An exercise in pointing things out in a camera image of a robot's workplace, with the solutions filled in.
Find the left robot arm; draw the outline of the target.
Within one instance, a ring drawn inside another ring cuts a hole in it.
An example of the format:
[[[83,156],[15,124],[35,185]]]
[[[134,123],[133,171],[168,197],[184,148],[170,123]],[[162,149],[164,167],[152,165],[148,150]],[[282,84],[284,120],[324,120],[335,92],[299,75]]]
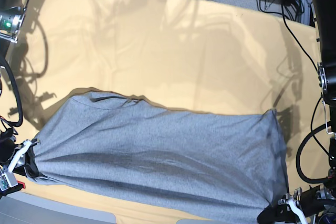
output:
[[[316,71],[321,87],[321,99],[329,107],[325,122],[303,139],[296,154],[299,177],[310,185],[293,194],[285,194],[274,206],[265,208],[257,217],[258,223],[335,223],[335,0],[312,0],[318,29],[321,62]],[[322,130],[330,137],[327,177],[312,179],[301,168],[301,154],[307,142]]]

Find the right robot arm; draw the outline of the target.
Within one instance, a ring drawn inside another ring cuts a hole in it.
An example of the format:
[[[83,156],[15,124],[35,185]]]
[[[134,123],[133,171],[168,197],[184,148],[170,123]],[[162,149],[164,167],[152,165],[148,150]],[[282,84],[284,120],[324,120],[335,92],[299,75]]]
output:
[[[21,175],[38,175],[33,158],[33,146],[36,141],[27,142],[27,145],[15,144],[16,129],[20,127],[24,119],[24,110],[20,92],[23,79],[16,80],[6,60],[6,55],[11,43],[17,43],[20,27],[25,19],[27,4],[23,0],[1,0],[1,68],[5,69],[9,84],[14,93],[17,104],[17,121],[9,121],[1,117],[1,123],[5,129],[1,132],[1,165],[3,172],[18,173]]]

